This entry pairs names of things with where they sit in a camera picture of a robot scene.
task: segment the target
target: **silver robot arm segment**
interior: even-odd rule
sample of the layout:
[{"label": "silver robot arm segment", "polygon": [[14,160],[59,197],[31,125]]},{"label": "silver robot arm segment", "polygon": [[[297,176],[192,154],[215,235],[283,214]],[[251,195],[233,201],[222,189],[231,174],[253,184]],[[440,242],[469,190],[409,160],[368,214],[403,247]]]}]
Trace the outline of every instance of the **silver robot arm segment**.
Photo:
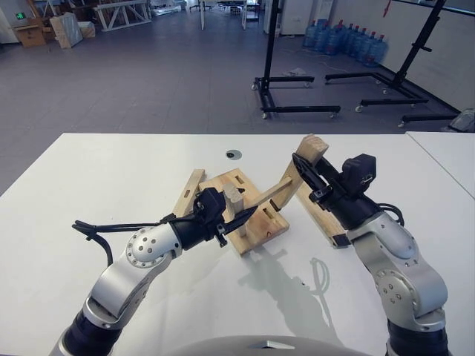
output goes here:
[{"label": "silver robot arm segment", "polygon": [[134,316],[150,283],[179,257],[202,241],[217,239],[227,244],[224,235],[241,227],[257,207],[248,208],[224,222],[223,193],[206,188],[196,198],[193,212],[182,218],[173,214],[149,228],[136,230],[124,252],[112,261],[107,242],[97,232],[133,231],[137,224],[94,226],[77,222],[74,228],[98,242],[108,255],[109,266],[101,274],[81,311],[61,335],[50,356],[106,356],[123,328]]},{"label": "silver robot arm segment", "polygon": [[150,283],[181,253],[180,241],[169,224],[134,233],[119,259],[96,281],[50,356],[109,355]]},{"label": "silver robot arm segment", "polygon": [[376,158],[362,154],[347,159],[339,173],[325,158],[313,165],[297,154],[292,157],[312,189],[309,198],[347,230],[341,247],[353,244],[375,280],[387,315],[389,356],[449,355],[444,280],[422,258],[416,240],[404,228],[401,211],[364,195],[376,178]]}]

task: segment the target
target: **wooden plank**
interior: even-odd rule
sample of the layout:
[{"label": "wooden plank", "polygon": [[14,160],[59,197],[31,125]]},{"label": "wooden plank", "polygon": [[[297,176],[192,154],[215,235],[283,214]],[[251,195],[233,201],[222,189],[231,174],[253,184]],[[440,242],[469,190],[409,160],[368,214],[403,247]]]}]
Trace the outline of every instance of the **wooden plank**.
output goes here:
[{"label": "wooden plank", "polygon": [[273,187],[267,189],[259,197],[255,198],[253,201],[251,201],[250,206],[247,207],[247,208],[250,208],[251,206],[260,205],[263,202],[266,202],[267,200],[269,200],[273,196],[275,196],[277,193],[279,193],[280,191],[285,189],[287,186],[289,186],[290,183],[292,183],[292,178],[284,177],[279,183],[277,183]]},{"label": "wooden plank", "polygon": [[[215,187],[218,191],[222,191],[223,185],[229,182],[234,184],[237,188],[244,189],[244,192],[242,193],[244,206],[249,206],[249,203],[253,201],[253,199],[261,195],[251,180],[246,177],[239,168],[200,183],[200,190]],[[225,221],[228,222],[231,220],[228,209],[224,211],[223,216]],[[247,221],[245,226],[245,236],[240,237],[236,231],[228,234],[229,240],[236,248],[236,251],[241,255],[289,229],[289,223],[271,206],[269,202],[259,205],[256,212]]]},{"label": "wooden plank", "polygon": [[307,210],[320,229],[324,232],[326,238],[333,246],[337,247],[338,244],[335,239],[338,239],[341,235],[345,235],[346,231],[341,227],[340,222],[332,213],[323,210],[318,204],[314,204],[310,201],[310,193],[312,193],[312,189],[304,182],[297,190],[297,197],[305,207],[305,210]]},{"label": "wooden plank", "polygon": [[[233,220],[237,213],[244,210],[244,198],[232,183],[223,185],[223,193],[229,212],[229,219]],[[239,236],[244,236],[246,234],[246,226],[241,226],[237,232]]]},{"label": "wooden plank", "polygon": [[204,169],[195,169],[188,179],[185,188],[181,192],[177,204],[173,208],[173,214],[177,217],[184,217],[193,209],[193,202],[196,194],[200,191],[198,185],[205,178]]},{"label": "wooden plank", "polygon": [[[310,162],[316,163],[320,158],[322,158],[327,149],[328,145],[321,138],[310,134],[302,139],[302,142],[297,148],[296,154],[308,159]],[[287,188],[272,198],[272,202],[278,209],[282,209],[289,202],[290,198],[292,198],[303,182],[292,161],[282,176],[281,181],[286,177],[290,177],[292,182]]]}]

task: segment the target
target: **water bottle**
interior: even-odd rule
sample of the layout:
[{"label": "water bottle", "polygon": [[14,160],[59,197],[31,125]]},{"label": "water bottle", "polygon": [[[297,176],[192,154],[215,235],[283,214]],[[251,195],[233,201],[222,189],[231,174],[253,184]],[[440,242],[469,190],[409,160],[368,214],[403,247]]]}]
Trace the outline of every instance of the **water bottle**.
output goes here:
[{"label": "water bottle", "polygon": [[373,31],[371,33],[371,36],[368,37],[367,39],[365,39],[362,43],[361,43],[361,47],[359,49],[359,52],[358,52],[358,55],[356,57],[356,60],[358,62],[364,62],[365,58],[366,58],[366,55],[368,54],[368,51],[370,50],[370,47],[371,45],[376,42],[375,38],[374,38],[374,35],[376,35],[376,32]]},{"label": "water bottle", "polygon": [[315,26],[315,20],[312,21],[312,24],[307,27],[305,30],[305,38],[304,38],[304,47],[313,47],[315,46],[315,32],[317,31],[317,27]]},{"label": "water bottle", "polygon": [[327,44],[325,45],[325,54],[329,56],[334,56],[338,53],[342,34],[343,30],[341,29],[340,22],[340,24],[338,24],[337,27],[334,27],[328,35]]},{"label": "water bottle", "polygon": [[367,67],[378,67],[387,51],[387,43],[383,41],[384,35],[380,35],[378,41],[374,41],[368,50],[363,64]]},{"label": "water bottle", "polygon": [[356,57],[358,55],[359,49],[361,48],[361,43],[367,38],[365,35],[366,28],[364,28],[359,36],[355,37],[355,40],[353,41],[353,49],[351,50],[350,56]]},{"label": "water bottle", "polygon": [[347,45],[348,38],[350,37],[350,34],[353,33],[353,24],[350,24],[350,26],[347,29],[344,29],[343,34],[341,35],[340,39],[340,51],[344,52],[344,49]]},{"label": "water bottle", "polygon": [[324,51],[325,45],[327,44],[328,33],[328,22],[326,22],[323,28],[317,32],[317,36],[315,37],[315,46],[313,47],[313,50],[316,50],[317,52]]},{"label": "water bottle", "polygon": [[353,50],[353,42],[355,41],[355,37],[359,35],[359,26],[355,27],[355,30],[349,34],[347,43],[344,46],[344,52],[347,55],[351,54],[351,51]]}]

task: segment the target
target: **gray floor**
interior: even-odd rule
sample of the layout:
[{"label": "gray floor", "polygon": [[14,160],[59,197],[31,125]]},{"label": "gray floor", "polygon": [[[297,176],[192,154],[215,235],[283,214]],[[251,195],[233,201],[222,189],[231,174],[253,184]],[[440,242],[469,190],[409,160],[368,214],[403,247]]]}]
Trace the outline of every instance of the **gray floor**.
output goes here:
[{"label": "gray floor", "polygon": [[[98,32],[72,50],[57,43],[0,49],[0,194],[63,132],[152,134],[402,134],[404,113],[440,108],[406,105],[355,113],[362,98],[381,97],[372,80],[324,85],[324,75],[361,71],[346,56],[301,50],[302,38],[280,38],[272,73],[303,68],[311,88],[276,85],[280,105],[340,105],[327,113],[281,114],[262,120],[255,76],[263,75],[262,23],[214,9],[200,30],[198,12],[161,16],[152,24]],[[443,122],[414,123],[437,131]]]}]

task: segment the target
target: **black rack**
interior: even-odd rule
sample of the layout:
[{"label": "black rack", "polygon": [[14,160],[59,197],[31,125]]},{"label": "black rack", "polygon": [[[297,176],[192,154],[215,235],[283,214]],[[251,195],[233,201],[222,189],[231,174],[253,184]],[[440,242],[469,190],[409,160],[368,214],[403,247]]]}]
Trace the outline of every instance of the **black rack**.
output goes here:
[{"label": "black rack", "polygon": [[275,28],[277,27],[277,15],[280,13],[279,0],[272,0],[272,11],[269,23],[269,40],[267,41],[266,67],[264,76],[256,77],[251,89],[259,92],[261,100],[262,118],[267,119],[268,113],[331,113],[335,117],[340,112],[340,106],[275,106],[274,99],[269,90],[271,82],[305,82],[308,88],[315,78],[313,76],[270,76],[272,54],[274,52]]},{"label": "black rack", "polygon": [[[424,24],[419,36],[417,37],[416,42],[412,44],[412,48],[407,55],[404,63],[402,64],[399,71],[391,79],[381,73],[377,72],[364,72],[364,73],[347,73],[347,74],[328,74],[325,76],[327,80],[326,84],[329,84],[332,79],[346,79],[346,78],[361,78],[361,77],[373,77],[376,81],[376,84],[384,83],[387,88],[395,90],[402,94],[405,99],[362,99],[359,103],[359,106],[355,108],[357,113],[361,112],[363,107],[374,106],[374,105],[402,105],[410,104],[413,108],[415,104],[426,103],[429,100],[421,97],[419,94],[415,93],[413,90],[408,89],[404,86],[404,80],[407,75],[407,70],[412,65],[413,60],[416,58],[417,53],[420,50],[425,50],[427,52],[432,52],[431,48],[425,47],[427,40],[429,39],[433,29],[435,28],[439,18],[439,14],[444,7],[446,0],[437,0],[437,3],[434,5],[432,11],[430,12],[427,21]],[[383,94],[387,94],[387,89],[383,90]],[[443,119],[439,114],[427,114],[427,115],[418,115],[414,116],[411,119],[403,120],[399,127],[404,126],[405,122],[409,121],[428,121],[434,119]]]}]

